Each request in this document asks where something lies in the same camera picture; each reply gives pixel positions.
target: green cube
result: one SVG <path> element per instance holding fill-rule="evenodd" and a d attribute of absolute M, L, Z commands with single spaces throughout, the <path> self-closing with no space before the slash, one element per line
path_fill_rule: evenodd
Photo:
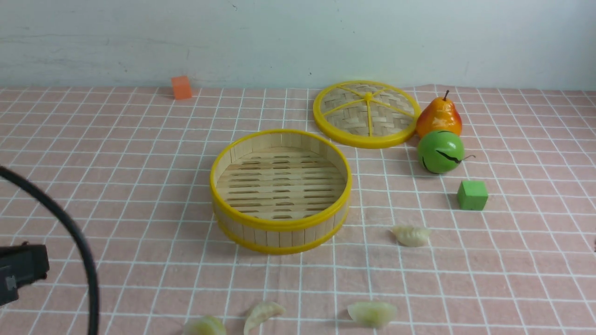
<path fill-rule="evenodd" d="M 488 201 L 488 191 L 483 181 L 464 180 L 457 191 L 457 202 L 463 210 L 483 210 Z"/>

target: pear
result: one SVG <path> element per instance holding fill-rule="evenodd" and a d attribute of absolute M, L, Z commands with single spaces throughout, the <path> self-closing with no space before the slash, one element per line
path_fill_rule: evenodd
<path fill-rule="evenodd" d="M 444 97 L 437 97 L 422 111 L 416 121 L 416 133 L 420 138 L 431 131 L 445 130 L 461 135 L 461 117 L 455 104 L 447 99 L 449 90 Z"/>

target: white wall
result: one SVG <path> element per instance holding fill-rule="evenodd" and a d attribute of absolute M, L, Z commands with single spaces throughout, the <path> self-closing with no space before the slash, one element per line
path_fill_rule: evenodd
<path fill-rule="evenodd" d="M 0 0 L 0 85 L 596 89 L 596 0 Z"/>

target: bamboo steamer basket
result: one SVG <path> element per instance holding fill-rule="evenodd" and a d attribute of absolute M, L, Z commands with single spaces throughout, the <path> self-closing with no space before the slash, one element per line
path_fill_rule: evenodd
<path fill-rule="evenodd" d="M 352 174 L 326 139 L 274 129 L 227 146 L 213 164 L 210 189 L 218 225 L 230 240 L 283 255 L 319 246 L 341 228 Z"/>
<path fill-rule="evenodd" d="M 338 83 L 315 98 L 313 115 L 320 130 L 352 147 L 379 149 L 413 136 L 420 106 L 399 88 L 367 80 Z"/>

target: yellow rim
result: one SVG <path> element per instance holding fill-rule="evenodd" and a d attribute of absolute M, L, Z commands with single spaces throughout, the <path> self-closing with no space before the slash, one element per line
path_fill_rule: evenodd
<path fill-rule="evenodd" d="M 232 240 L 233 242 L 235 242 L 238 245 L 241 245 L 247 249 L 250 249 L 250 250 L 253 250 L 256 252 L 260 252 L 260 253 L 270 254 L 270 255 L 289 255 L 292 253 L 300 253 L 300 252 L 308 251 L 310 249 L 316 248 L 316 247 L 320 246 L 321 244 L 327 242 L 331 237 L 333 237 L 333 235 L 335 235 L 339 231 L 339 229 L 341 229 L 341 227 L 343 226 L 343 223 L 346 221 L 347 214 L 348 214 L 348 210 L 343 215 L 343 218 L 340 221 L 340 223 L 337 224 L 337 226 L 335 226 L 333 228 L 333 230 L 328 232 L 325 236 L 319 238 L 318 240 L 315 240 L 308 244 L 304 244 L 303 246 L 299 246 L 299 247 L 277 248 L 277 247 L 261 246 L 261 245 L 255 244 L 255 243 L 246 242 L 245 240 L 238 238 L 236 235 L 232 234 L 232 232 L 230 230 L 228 230 L 226 228 L 226 226 L 224 224 L 222 224 L 219 220 L 218 220 L 218 226 L 219 226 L 219 229 L 221 229 L 223 231 L 223 233 L 230 240 Z"/>
<path fill-rule="evenodd" d="M 383 137 L 373 137 L 371 136 L 372 134 L 372 122 L 371 122 L 371 113 L 370 113 L 370 102 L 367 101 L 367 112 L 368 112 L 368 127 L 369 127 L 369 136 L 368 137 L 363 137 L 363 136 L 359 136 L 359 135 L 354 135 L 354 134 L 350 134 L 346 131 L 337 129 L 335 126 L 333 126 L 332 124 L 330 124 L 326 119 L 325 119 L 325 115 L 339 110 L 343 107 L 346 107 L 349 104 L 352 103 L 358 103 L 361 101 L 365 100 L 364 94 L 359 93 L 359 92 L 355 92 L 354 90 L 351 90 L 349 88 L 345 88 L 342 87 L 343 85 L 348 85 L 348 84 L 353 84 L 353 83 L 366 83 L 369 85 L 375 85 L 375 86 L 383 86 L 383 89 L 380 89 L 378 91 L 376 91 L 375 93 L 372 94 L 372 97 L 374 97 L 375 95 L 379 94 L 380 92 L 383 91 L 387 91 L 387 90 L 392 90 L 392 91 L 396 91 L 400 94 L 402 94 L 413 106 L 414 108 L 414 114 L 412 115 L 411 113 L 408 113 L 406 111 L 403 111 L 399 108 L 393 107 L 393 106 L 388 106 L 384 103 L 382 103 L 381 101 L 375 100 L 373 99 L 372 102 L 375 102 L 377 104 L 383 105 L 387 108 L 391 108 L 393 110 L 395 110 L 398 113 L 402 113 L 408 116 L 412 117 L 412 123 L 404 130 L 393 134 L 393 135 L 389 135 L 389 136 L 383 136 Z M 361 97 L 362 99 L 360 100 L 355 100 L 353 102 L 347 103 L 347 104 L 343 104 L 342 106 L 338 106 L 326 113 L 322 113 L 321 112 L 321 100 L 323 99 L 323 97 L 325 95 L 327 95 L 330 91 L 334 90 L 334 89 L 344 89 L 345 91 L 354 93 L 355 95 Z M 342 82 L 342 83 L 338 83 L 332 86 L 329 86 L 328 88 L 325 88 L 323 91 L 321 91 L 321 93 L 319 93 L 319 95 L 316 96 L 315 98 L 315 102 L 313 105 L 313 114 L 315 117 L 315 122 L 316 125 L 320 128 L 320 130 L 325 133 L 327 136 L 329 136 L 331 139 L 345 144 L 345 145 L 349 145 L 351 147 L 358 147 L 358 148 L 365 148 L 365 149 L 381 149 L 381 148 L 389 148 L 389 147 L 393 147 L 399 144 L 404 143 L 405 141 L 409 140 L 410 137 L 413 136 L 415 130 L 416 130 L 416 120 L 418 119 L 418 116 L 420 115 L 421 110 L 420 110 L 420 106 L 418 105 L 418 103 L 416 102 L 416 100 L 414 98 L 412 98 L 409 94 L 407 94 L 406 92 L 404 92 L 403 90 L 399 89 L 399 88 L 395 88 L 391 85 L 387 85 L 385 83 L 380 83 L 380 82 L 373 82 L 373 81 L 368 81 L 368 80 L 351 80 L 351 81 L 347 81 L 347 82 Z"/>
<path fill-rule="evenodd" d="M 215 182 L 216 182 L 215 181 L 215 167 L 219 164 L 219 161 L 223 158 L 224 154 L 230 148 L 235 147 L 239 143 L 242 143 L 244 141 L 247 141 L 248 139 L 258 137 L 261 135 L 280 133 L 280 132 L 291 132 L 291 133 L 295 133 L 295 134 L 301 134 L 304 136 L 316 138 L 319 141 L 329 145 L 341 157 L 342 163 L 346 166 L 346 171 L 347 171 L 346 188 L 343 190 L 343 193 L 337 199 L 337 201 L 334 202 L 331 206 L 329 206 L 325 210 L 323 210 L 315 215 L 309 216 L 307 218 L 302 218 L 302 219 L 298 219 L 298 220 L 275 221 L 275 220 L 255 218 L 254 216 L 240 213 L 238 210 L 234 209 L 232 206 L 230 206 L 228 203 L 226 203 L 225 200 L 218 194 L 217 189 L 215 188 Z M 209 179 L 210 179 L 209 185 L 210 185 L 210 189 L 211 189 L 211 195 L 213 197 L 213 205 L 214 206 L 217 206 L 218 208 L 220 208 L 221 211 L 223 211 L 226 215 L 228 215 L 230 218 L 232 218 L 234 221 L 236 221 L 240 224 L 243 224 L 248 227 L 255 228 L 255 229 L 262 229 L 265 231 L 294 231 L 297 229 L 307 229 L 307 228 L 316 226 L 316 225 L 320 224 L 321 222 L 326 221 L 333 215 L 335 215 L 335 213 L 337 213 L 337 211 L 339 211 L 340 208 L 347 202 L 347 200 L 350 197 L 350 192 L 352 190 L 352 171 L 350 170 L 350 166 L 347 162 L 346 157 L 343 155 L 343 153 L 333 143 L 329 142 L 328 140 L 324 139 L 323 137 L 315 135 L 315 134 L 311 134 L 309 132 L 299 131 L 299 130 L 295 130 L 295 129 L 271 129 L 268 131 L 260 131 L 260 132 L 256 132 L 254 134 L 248 135 L 246 137 L 243 137 L 243 138 L 237 140 L 236 142 L 233 142 L 232 144 L 228 145 L 224 150 L 222 150 L 222 152 L 217 156 L 217 158 L 215 158 L 215 162 L 213 162 L 213 166 L 211 168 L 211 174 L 210 174 Z"/>

